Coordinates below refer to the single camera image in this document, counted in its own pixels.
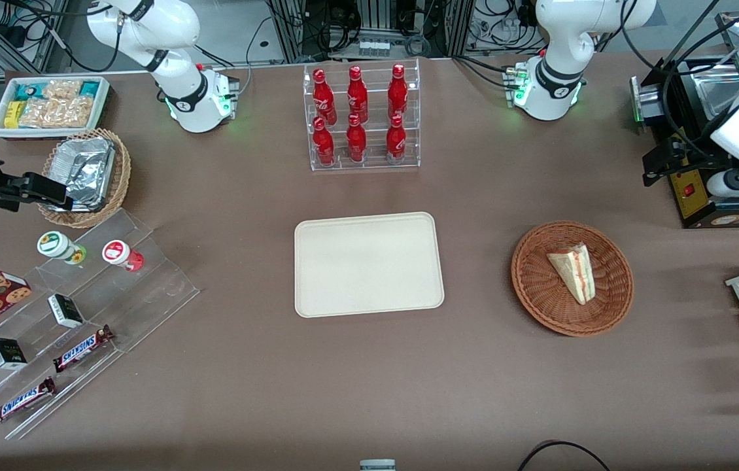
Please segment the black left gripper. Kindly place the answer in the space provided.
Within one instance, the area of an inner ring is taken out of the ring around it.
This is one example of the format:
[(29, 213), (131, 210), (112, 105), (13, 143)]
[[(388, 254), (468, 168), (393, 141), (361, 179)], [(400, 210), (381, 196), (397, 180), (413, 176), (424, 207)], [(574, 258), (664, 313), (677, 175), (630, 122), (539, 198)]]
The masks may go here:
[(645, 187), (651, 187), (659, 180), (693, 171), (706, 171), (710, 174), (727, 170), (725, 153), (704, 154), (697, 152), (692, 145), (683, 142), (681, 136), (671, 136), (657, 143), (644, 155), (644, 165), (668, 165), (668, 169), (648, 169), (642, 175)]

